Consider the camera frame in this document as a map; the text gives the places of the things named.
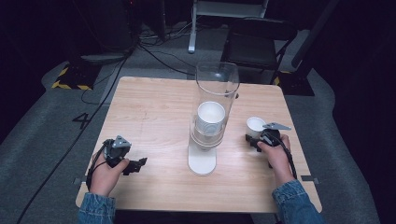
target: person's right hand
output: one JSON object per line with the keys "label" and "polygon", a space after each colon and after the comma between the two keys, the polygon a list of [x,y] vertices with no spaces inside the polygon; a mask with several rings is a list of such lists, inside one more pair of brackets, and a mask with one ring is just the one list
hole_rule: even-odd
{"label": "person's right hand", "polygon": [[[285,134],[280,135],[280,140],[283,142],[286,148],[290,150],[289,137]],[[270,147],[264,142],[259,142],[257,144],[263,152],[267,154],[268,161],[274,169],[276,186],[279,187],[294,179],[291,173],[288,157],[281,145],[277,147]]]}

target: person's left hand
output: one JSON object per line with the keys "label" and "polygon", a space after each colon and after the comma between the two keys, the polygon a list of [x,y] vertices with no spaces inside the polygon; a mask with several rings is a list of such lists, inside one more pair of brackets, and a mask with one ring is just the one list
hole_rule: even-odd
{"label": "person's left hand", "polygon": [[124,159],[120,163],[111,168],[105,160],[105,155],[99,156],[94,167],[97,167],[92,175],[90,193],[102,195],[108,197],[111,190],[114,189],[117,182],[119,181],[120,173],[128,166],[129,160]]}

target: small white cup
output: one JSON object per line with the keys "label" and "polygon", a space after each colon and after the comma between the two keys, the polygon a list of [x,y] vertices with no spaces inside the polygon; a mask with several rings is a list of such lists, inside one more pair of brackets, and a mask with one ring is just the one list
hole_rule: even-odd
{"label": "small white cup", "polygon": [[259,138],[262,130],[264,128],[262,125],[265,124],[263,119],[257,117],[251,117],[247,120],[247,135],[250,135],[253,138]]}
{"label": "small white cup", "polygon": [[213,136],[221,131],[224,118],[224,107],[219,103],[207,101],[198,106],[195,125],[203,135]]}

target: glass cylinder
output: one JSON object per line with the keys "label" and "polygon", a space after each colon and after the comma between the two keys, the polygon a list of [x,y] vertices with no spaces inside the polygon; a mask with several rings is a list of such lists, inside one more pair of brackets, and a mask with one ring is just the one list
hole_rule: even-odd
{"label": "glass cylinder", "polygon": [[222,141],[239,88],[238,68],[234,63],[198,63],[195,80],[190,141],[209,150]]}

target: hand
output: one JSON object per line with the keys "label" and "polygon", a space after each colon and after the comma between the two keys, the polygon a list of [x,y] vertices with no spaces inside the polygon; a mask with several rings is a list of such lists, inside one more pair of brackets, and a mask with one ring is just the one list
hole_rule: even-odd
{"label": "hand", "polygon": [[[285,134],[280,135],[280,140],[285,144],[285,147],[290,149],[289,137]],[[288,157],[281,145],[277,147],[270,147],[264,142],[257,144],[268,156],[268,161],[274,169],[276,186],[279,187],[294,179],[293,174],[290,170]]]}
{"label": "hand", "polygon": [[90,193],[108,197],[111,190],[116,186],[117,181],[119,181],[120,173],[128,166],[128,164],[129,160],[124,159],[117,166],[111,168],[106,163],[105,155],[102,153],[95,164],[96,169],[92,175]]}

